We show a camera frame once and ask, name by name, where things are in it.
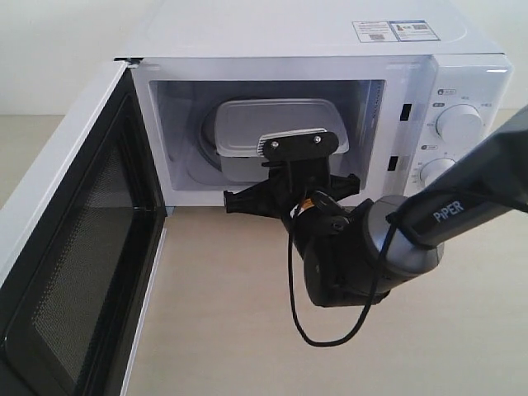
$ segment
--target black cable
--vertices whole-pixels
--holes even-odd
[[[378,260],[375,263],[375,273],[372,276],[372,283],[370,284],[370,291],[369,296],[365,302],[365,306],[361,310],[360,316],[356,321],[356,324],[352,328],[352,330],[345,335],[342,338],[339,338],[334,341],[314,341],[303,330],[299,318],[297,317],[297,309],[295,307],[295,294],[294,294],[294,272],[293,272],[293,240],[294,240],[294,231],[295,231],[295,223],[297,218],[299,217],[300,210],[302,208],[302,205],[304,201],[306,200],[306,190],[304,190],[302,199],[300,200],[299,204],[295,208],[293,217],[291,219],[290,229],[288,232],[288,285],[290,287],[290,307],[291,307],[291,314],[294,319],[295,327],[297,328],[297,331],[299,332],[300,336],[303,338],[303,340],[309,344],[312,347],[337,347],[340,346],[346,342],[349,342],[361,329],[361,326],[363,326],[363,323],[366,320],[366,317],[370,311],[370,307],[372,307],[372,303],[374,302],[374,298],[376,296],[376,290],[378,289],[378,282],[380,280],[380,272],[381,268],[384,265],[384,260],[387,256],[387,251],[389,250],[389,246],[393,240],[394,234],[396,233],[396,226],[394,224],[391,224],[389,226],[389,231],[387,232],[387,235],[385,236],[385,240],[383,242],[383,246],[381,248],[381,251],[379,252]]]

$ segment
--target microwave door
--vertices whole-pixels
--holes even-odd
[[[3,390],[120,393],[165,216],[130,70],[104,64],[0,212]]]

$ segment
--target white container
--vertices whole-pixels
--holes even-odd
[[[233,182],[260,182],[267,178],[266,161],[257,153],[264,134],[322,128],[339,139],[330,157],[330,169],[338,172],[348,151],[345,125],[336,107],[323,99],[260,99],[227,101],[217,112],[214,138],[222,173]]]

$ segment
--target microwave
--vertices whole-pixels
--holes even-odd
[[[487,135],[511,75],[446,0],[159,2],[0,211],[2,394],[126,393],[166,215],[266,177],[261,130],[338,128],[343,205],[411,196]]]

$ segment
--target beige countertop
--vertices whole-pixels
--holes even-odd
[[[502,112],[500,124],[511,112]],[[0,206],[60,117],[0,117]],[[181,208],[167,237],[130,396],[522,395],[528,389],[528,218],[455,238],[441,266],[375,306],[345,346],[305,345],[290,317],[281,224]],[[295,263],[299,317],[317,339],[359,309],[318,309]]]

